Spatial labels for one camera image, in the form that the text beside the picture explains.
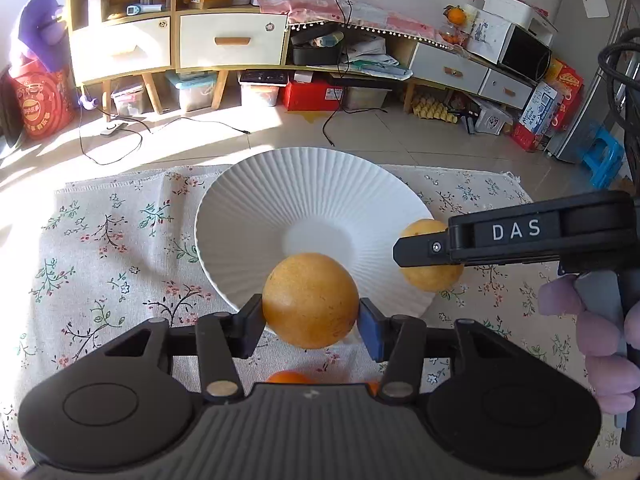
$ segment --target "pink cloth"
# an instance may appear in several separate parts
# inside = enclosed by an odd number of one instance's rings
[[[379,28],[401,34],[417,36],[424,40],[437,41],[436,30],[431,25],[425,25],[412,18],[408,18],[393,12],[380,9],[363,2],[351,2],[338,0],[257,0],[260,11],[266,14],[286,14],[289,25],[314,22],[344,22],[344,17],[351,12],[351,25],[359,27]]]

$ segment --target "white bowl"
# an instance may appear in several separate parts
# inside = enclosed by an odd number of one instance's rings
[[[433,216],[379,166],[334,150],[284,148],[247,158],[211,184],[195,240],[209,281],[236,310],[262,293],[287,256],[322,253],[386,316],[421,316],[434,294],[407,283],[393,260],[400,233],[420,218]]]

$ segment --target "floral tablecloth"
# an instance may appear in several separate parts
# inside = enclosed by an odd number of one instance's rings
[[[56,194],[55,213],[40,233],[40,269],[33,277],[30,310],[15,327],[15,348],[4,358],[0,391],[2,462],[31,465],[17,425],[20,400],[38,382],[146,318],[172,326],[229,310],[207,281],[193,239],[196,208],[226,166],[147,171],[69,184]],[[530,202],[509,175],[479,171],[385,166],[420,196],[435,218]],[[430,326],[451,327],[459,317],[484,323],[531,354],[588,386],[575,345],[575,319],[537,313],[538,288],[556,276],[556,264],[466,268],[451,290],[436,296],[424,316]],[[336,344],[303,351],[265,332],[254,355],[236,360],[248,391],[276,371],[298,370],[324,382],[378,380],[362,345]],[[445,359],[426,360],[422,390],[445,381]],[[199,388],[195,358],[177,358],[174,376]],[[606,417],[588,467],[596,472],[629,460],[619,432]]]

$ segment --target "paper note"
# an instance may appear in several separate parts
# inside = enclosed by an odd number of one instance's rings
[[[606,0],[582,0],[587,18],[608,18],[609,7]]]

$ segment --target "screw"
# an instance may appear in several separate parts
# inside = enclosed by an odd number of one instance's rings
[[[414,388],[409,383],[402,381],[394,381],[382,386],[382,393],[393,399],[404,399],[405,397],[409,397],[413,392]]]
[[[238,385],[231,381],[215,381],[207,385],[207,393],[212,397],[231,397],[238,391]]]

